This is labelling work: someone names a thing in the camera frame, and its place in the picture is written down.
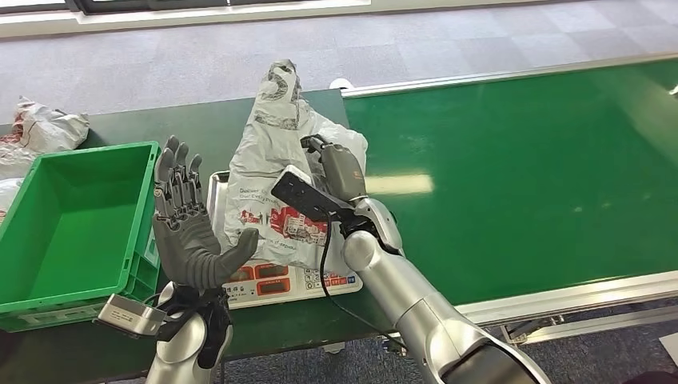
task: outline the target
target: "white plastic bag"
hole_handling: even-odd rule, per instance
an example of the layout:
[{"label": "white plastic bag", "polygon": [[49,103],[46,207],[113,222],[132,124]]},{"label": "white plastic bag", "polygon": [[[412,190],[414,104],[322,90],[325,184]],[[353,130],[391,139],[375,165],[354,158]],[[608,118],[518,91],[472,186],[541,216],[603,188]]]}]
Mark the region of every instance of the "white plastic bag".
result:
[{"label": "white plastic bag", "polygon": [[0,136],[0,180],[26,176],[40,154],[74,150],[87,138],[83,114],[65,114],[21,97],[11,134]]},{"label": "white plastic bag", "polygon": [[[315,133],[351,149],[365,170],[367,141],[362,134],[316,113],[301,98],[294,64],[289,60],[275,62],[259,86],[229,166],[224,232],[231,246],[244,228],[252,226],[259,229],[261,236],[254,258],[283,266],[320,267],[326,223],[311,222],[270,194],[278,175],[288,165],[313,175],[316,181],[323,179],[317,154],[307,158],[299,142]],[[336,274],[349,272],[341,259],[342,244],[338,226],[333,226],[325,268]]]},{"label": "white plastic bag", "polygon": [[0,180],[0,224],[5,219],[7,211],[12,206],[12,200],[16,197],[23,178],[8,178]]}]

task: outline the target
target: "digital scale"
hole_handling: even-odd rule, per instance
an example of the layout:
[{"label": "digital scale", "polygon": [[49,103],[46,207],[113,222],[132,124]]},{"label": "digital scale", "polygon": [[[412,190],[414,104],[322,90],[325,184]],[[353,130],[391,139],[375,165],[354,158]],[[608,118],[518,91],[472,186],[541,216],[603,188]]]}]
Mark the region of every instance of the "digital scale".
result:
[{"label": "digital scale", "polygon": [[[224,207],[229,172],[216,172],[209,177],[207,210],[212,230],[222,246],[225,244]],[[331,294],[347,294],[362,288],[355,274],[325,274],[325,286]],[[320,272],[295,266],[279,266],[263,260],[250,260],[224,284],[231,309],[264,306],[325,296]]]}]

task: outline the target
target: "silver robotic arm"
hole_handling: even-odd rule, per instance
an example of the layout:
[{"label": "silver robotic arm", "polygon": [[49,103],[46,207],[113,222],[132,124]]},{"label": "silver robotic arm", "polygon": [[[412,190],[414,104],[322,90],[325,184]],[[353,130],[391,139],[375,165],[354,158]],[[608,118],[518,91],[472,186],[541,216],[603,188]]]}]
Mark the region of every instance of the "silver robotic arm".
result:
[{"label": "silver robotic arm", "polygon": [[429,384],[549,384],[526,355],[497,340],[455,310],[405,258],[395,220],[369,198],[355,157],[319,137],[302,139],[321,153],[328,193],[283,174],[272,194],[312,220],[341,223],[342,255],[398,330]]},{"label": "silver robotic arm", "polygon": [[243,230],[222,250],[201,199],[200,155],[186,164],[189,147],[170,137],[155,167],[153,217],[158,254],[170,283],[156,307],[111,295],[95,322],[158,340],[148,384],[209,384],[233,337],[222,284],[257,249],[259,233]]}]

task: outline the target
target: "green plastic crate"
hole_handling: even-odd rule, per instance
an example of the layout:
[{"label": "green plastic crate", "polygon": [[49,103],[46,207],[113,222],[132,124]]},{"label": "green plastic crate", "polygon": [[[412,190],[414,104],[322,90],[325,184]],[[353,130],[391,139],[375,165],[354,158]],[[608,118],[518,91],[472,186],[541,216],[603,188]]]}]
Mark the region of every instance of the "green plastic crate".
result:
[{"label": "green plastic crate", "polygon": [[110,294],[141,301],[155,292],[158,151],[141,142],[34,162],[0,226],[0,329],[85,321]]}]

